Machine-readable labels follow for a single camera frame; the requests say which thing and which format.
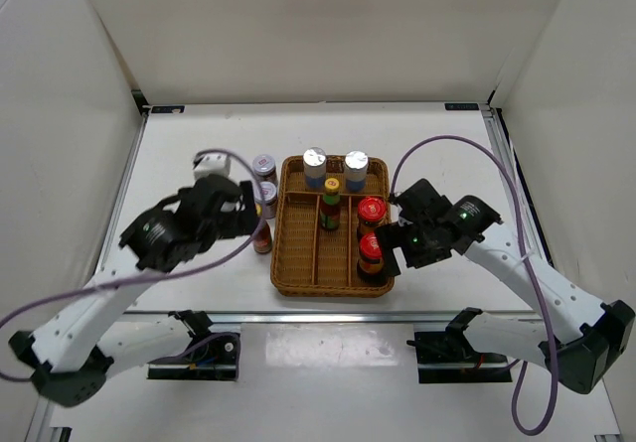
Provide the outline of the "sauce bottle yellow cap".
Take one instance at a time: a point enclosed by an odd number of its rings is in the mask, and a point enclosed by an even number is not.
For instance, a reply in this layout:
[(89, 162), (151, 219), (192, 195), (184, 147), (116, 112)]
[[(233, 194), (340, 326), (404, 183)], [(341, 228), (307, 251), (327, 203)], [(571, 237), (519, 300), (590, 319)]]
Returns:
[(326, 230), (335, 230), (340, 224), (341, 195), (340, 181), (328, 178), (324, 182), (324, 192), (319, 206), (319, 222)]
[(252, 247), (256, 253), (267, 254), (272, 251), (273, 239), (271, 236), (270, 226), (263, 216), (262, 207), (260, 204), (255, 205), (256, 214), (260, 220), (263, 220), (256, 237), (252, 240)]

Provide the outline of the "red lid chili jar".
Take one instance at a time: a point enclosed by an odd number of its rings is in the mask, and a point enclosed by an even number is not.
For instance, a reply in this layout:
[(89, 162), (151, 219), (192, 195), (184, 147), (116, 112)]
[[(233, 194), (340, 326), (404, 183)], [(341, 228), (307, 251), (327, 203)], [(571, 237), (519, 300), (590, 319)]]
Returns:
[(375, 232), (385, 221), (387, 210), (387, 202), (379, 197), (368, 196), (360, 200), (357, 207), (357, 238)]
[(384, 274), (384, 259), (377, 237), (373, 232), (362, 236), (359, 242), (357, 274), (372, 286), (382, 286), (387, 277)]

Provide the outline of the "silver lid spice jar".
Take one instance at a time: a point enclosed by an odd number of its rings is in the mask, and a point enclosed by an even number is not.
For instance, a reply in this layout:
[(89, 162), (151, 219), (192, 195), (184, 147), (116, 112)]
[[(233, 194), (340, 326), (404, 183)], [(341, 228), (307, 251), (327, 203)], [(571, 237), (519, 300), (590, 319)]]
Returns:
[(344, 160), (344, 178), (348, 192), (361, 192), (366, 186), (369, 156), (363, 151), (350, 151)]
[(322, 148), (311, 147), (303, 153), (303, 169), (306, 186), (321, 189), (327, 175), (327, 155)]

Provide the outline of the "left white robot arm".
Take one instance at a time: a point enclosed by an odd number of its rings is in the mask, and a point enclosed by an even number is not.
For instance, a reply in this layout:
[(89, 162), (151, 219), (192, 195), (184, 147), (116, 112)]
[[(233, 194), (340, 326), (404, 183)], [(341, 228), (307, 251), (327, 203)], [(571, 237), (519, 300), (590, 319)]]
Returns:
[(94, 275), (67, 293), (71, 304), (49, 322), (10, 338), (14, 356), (32, 371), (27, 382), (48, 401), (75, 407), (130, 368), (203, 359), (212, 342), (229, 334), (212, 332), (202, 311), (172, 311), (128, 331), (114, 325), (147, 289), (180, 278), (176, 267), (215, 242), (252, 240), (263, 222), (254, 198), (250, 181), (211, 175), (140, 214), (119, 241), (136, 258), (130, 267)]

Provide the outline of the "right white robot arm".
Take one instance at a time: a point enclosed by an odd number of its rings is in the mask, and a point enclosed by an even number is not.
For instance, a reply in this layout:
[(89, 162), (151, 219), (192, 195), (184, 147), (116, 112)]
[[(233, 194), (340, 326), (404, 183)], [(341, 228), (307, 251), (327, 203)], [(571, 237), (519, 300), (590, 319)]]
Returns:
[(389, 201), (399, 209), (398, 220), (376, 231), (386, 275), (400, 274), (397, 249), (409, 268), (458, 253), (542, 317), (536, 325), (477, 308), (462, 310), (445, 329), (446, 350), (456, 361), (467, 363), (479, 353), (506, 355), (544, 367), (566, 388), (588, 394), (624, 353), (634, 310), (622, 300), (602, 301), (531, 256), (482, 200), (466, 196), (451, 204), (443, 196), (410, 190)]

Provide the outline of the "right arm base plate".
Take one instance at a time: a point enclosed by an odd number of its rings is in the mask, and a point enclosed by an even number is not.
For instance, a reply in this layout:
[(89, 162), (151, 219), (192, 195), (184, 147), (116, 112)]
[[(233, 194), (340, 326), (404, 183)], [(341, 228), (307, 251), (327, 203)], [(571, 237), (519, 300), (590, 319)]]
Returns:
[(461, 356), (444, 332), (415, 332), (406, 344), (415, 350), (420, 384), (509, 383), (512, 363), (499, 354)]

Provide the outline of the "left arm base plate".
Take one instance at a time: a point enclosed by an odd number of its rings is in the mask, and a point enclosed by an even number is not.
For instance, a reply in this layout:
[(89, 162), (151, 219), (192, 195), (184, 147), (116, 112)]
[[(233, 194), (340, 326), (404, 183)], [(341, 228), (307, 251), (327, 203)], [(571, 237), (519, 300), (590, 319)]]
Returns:
[(237, 381), (240, 333), (213, 332), (214, 337), (192, 353), (172, 361), (149, 364), (146, 378), (168, 381)]

